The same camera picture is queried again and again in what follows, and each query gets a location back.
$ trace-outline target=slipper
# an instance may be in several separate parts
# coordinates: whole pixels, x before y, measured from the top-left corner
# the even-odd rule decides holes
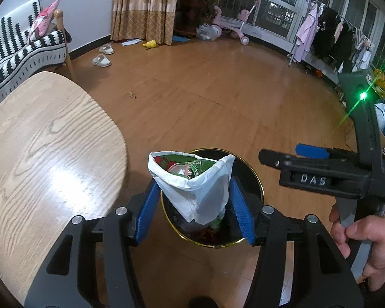
[[[101,46],[101,47],[99,48],[99,52],[108,55],[108,54],[113,54],[113,53],[114,53],[114,50],[113,50],[111,44],[105,44],[105,45],[103,45],[103,46]]]
[[[93,65],[100,67],[107,67],[111,65],[111,61],[103,54],[99,54],[93,59]]]

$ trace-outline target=gold rim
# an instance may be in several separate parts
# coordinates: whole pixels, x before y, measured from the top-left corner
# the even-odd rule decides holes
[[[228,154],[231,154],[231,155],[234,155],[236,158],[239,158],[241,161],[243,161],[247,167],[249,167],[249,169],[253,172],[253,174],[255,175],[255,177],[257,178],[257,181],[258,181],[258,184],[259,184],[259,188],[261,189],[262,191],[262,202],[264,202],[264,188],[262,187],[262,184],[261,184],[261,181],[259,180],[257,174],[255,173],[254,169],[249,165],[249,163],[247,161],[245,161],[243,158],[233,154],[233,153],[230,153],[229,151],[226,151],[225,149],[221,149],[221,148],[198,148],[198,149],[194,149],[192,151],[190,151],[190,154],[194,153],[195,151],[207,151],[207,150],[216,150],[216,151],[223,151],[225,153],[228,153]],[[185,236],[183,233],[181,233],[171,222],[171,220],[169,219],[168,215],[167,215],[167,212],[165,211],[165,207],[164,207],[164,199],[163,199],[163,195],[162,195],[162,191],[160,191],[160,199],[161,199],[161,207],[162,207],[162,210],[164,211],[164,215],[165,217],[167,218],[167,221],[168,223],[170,224],[170,226],[174,229],[174,231],[178,234],[178,236],[180,236],[181,238],[183,238],[184,240],[187,240],[189,242],[192,242],[194,243],[195,245],[197,246],[201,246],[201,247],[207,247],[207,248],[225,248],[225,247],[229,247],[229,246],[232,246],[234,244],[237,244],[237,243],[240,243],[241,241],[244,240],[244,238],[241,238],[239,239],[238,241],[235,241],[235,242],[231,242],[231,243],[228,243],[228,244],[223,244],[223,245],[220,245],[220,246],[212,246],[212,245],[209,245],[209,244],[202,244],[202,243],[198,243],[198,242],[195,242],[194,240],[192,240],[191,238],[188,238],[187,236]]]

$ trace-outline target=human hand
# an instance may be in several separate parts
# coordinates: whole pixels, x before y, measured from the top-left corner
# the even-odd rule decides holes
[[[344,258],[347,258],[351,253],[346,243],[347,238],[354,240],[369,239],[373,242],[371,255],[362,275],[368,278],[368,286],[371,292],[380,289],[385,283],[385,215],[384,217],[367,216],[345,229],[340,223],[340,214],[335,204],[332,206],[329,221],[333,222],[331,236]]]

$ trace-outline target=yellow toy duck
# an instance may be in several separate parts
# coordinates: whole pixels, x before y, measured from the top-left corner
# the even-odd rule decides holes
[[[156,41],[149,41],[149,42],[146,42],[145,44],[143,44],[143,47],[146,47],[147,49],[155,48],[155,47],[157,47],[157,43],[156,43]]]

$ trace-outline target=curtain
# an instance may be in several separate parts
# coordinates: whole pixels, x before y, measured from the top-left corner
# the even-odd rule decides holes
[[[171,45],[177,0],[114,0],[111,39]]]

